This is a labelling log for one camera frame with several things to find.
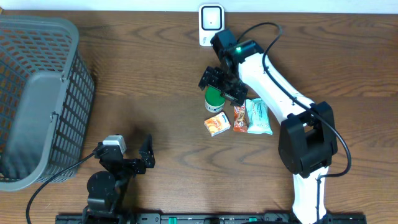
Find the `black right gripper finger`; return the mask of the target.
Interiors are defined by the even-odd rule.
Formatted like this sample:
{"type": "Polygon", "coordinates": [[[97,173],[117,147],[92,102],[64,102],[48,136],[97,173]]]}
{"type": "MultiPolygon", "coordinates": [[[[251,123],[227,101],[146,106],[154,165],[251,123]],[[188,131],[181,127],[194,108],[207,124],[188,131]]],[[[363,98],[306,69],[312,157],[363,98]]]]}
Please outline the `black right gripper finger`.
{"type": "Polygon", "coordinates": [[[242,106],[245,102],[248,89],[243,85],[227,86],[221,89],[221,96],[231,102],[233,106],[242,106]]]}
{"type": "Polygon", "coordinates": [[[207,86],[223,91],[224,73],[218,67],[207,67],[200,79],[198,87],[203,91],[207,86]]]}

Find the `green lid jar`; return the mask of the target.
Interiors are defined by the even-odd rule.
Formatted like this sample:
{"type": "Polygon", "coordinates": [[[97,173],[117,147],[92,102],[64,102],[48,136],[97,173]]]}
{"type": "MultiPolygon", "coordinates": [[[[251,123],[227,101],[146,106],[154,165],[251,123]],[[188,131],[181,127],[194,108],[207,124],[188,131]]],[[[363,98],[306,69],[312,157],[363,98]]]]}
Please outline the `green lid jar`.
{"type": "Polygon", "coordinates": [[[225,99],[221,92],[209,86],[205,92],[205,108],[211,113],[219,113],[225,104],[225,99]]]}

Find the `red chocolate bar wrapper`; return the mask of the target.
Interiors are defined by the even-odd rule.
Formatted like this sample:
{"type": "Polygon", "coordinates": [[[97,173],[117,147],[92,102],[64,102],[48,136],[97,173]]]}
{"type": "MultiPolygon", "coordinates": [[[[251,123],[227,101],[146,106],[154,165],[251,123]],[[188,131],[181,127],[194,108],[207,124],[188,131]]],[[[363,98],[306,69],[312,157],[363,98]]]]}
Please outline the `red chocolate bar wrapper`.
{"type": "Polygon", "coordinates": [[[246,122],[245,104],[243,104],[242,106],[234,107],[233,131],[239,132],[239,133],[246,133],[248,131],[248,124],[246,122]]]}

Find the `light green tissue pack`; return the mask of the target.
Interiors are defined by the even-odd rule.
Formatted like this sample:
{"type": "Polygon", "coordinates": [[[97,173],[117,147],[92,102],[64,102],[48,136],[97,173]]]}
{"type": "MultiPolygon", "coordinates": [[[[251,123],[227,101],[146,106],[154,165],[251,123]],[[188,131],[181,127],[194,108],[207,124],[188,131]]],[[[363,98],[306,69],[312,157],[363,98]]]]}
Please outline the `light green tissue pack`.
{"type": "Polygon", "coordinates": [[[273,135],[268,117],[268,108],[261,98],[247,99],[246,111],[249,119],[249,134],[273,135]]]}

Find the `small orange box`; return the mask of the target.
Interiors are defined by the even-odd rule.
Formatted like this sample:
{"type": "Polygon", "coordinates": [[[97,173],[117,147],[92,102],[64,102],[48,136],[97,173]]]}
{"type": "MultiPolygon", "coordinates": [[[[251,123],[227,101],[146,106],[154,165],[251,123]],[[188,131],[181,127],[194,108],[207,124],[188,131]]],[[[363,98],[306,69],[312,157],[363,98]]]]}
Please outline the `small orange box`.
{"type": "Polygon", "coordinates": [[[224,112],[205,120],[204,125],[211,136],[216,136],[231,127],[231,124],[224,112]]]}

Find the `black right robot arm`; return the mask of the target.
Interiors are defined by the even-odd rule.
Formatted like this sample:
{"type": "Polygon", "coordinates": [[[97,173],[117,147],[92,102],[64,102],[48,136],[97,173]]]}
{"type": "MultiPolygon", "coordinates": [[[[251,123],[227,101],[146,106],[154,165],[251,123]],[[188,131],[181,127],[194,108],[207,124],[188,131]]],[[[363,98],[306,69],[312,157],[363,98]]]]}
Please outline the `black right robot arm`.
{"type": "Polygon", "coordinates": [[[337,142],[333,110],[299,93],[271,64],[253,40],[238,42],[228,29],[210,40],[220,67],[207,67],[198,86],[211,86],[233,105],[241,106],[252,89],[280,124],[279,156],[294,179],[292,211],[300,223],[315,223],[326,215],[324,185],[337,142]]]}

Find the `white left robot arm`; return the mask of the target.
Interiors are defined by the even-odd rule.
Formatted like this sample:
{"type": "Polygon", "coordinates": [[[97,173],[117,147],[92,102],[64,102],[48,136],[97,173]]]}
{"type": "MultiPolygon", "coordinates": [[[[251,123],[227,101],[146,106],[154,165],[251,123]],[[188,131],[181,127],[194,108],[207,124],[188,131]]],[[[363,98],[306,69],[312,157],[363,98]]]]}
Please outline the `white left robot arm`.
{"type": "Polygon", "coordinates": [[[140,158],[125,159],[126,143],[122,135],[110,135],[99,142],[93,155],[105,168],[93,174],[87,183],[88,205],[83,223],[135,223],[136,216],[123,208],[129,182],[155,166],[152,136],[139,149],[140,158]]]}

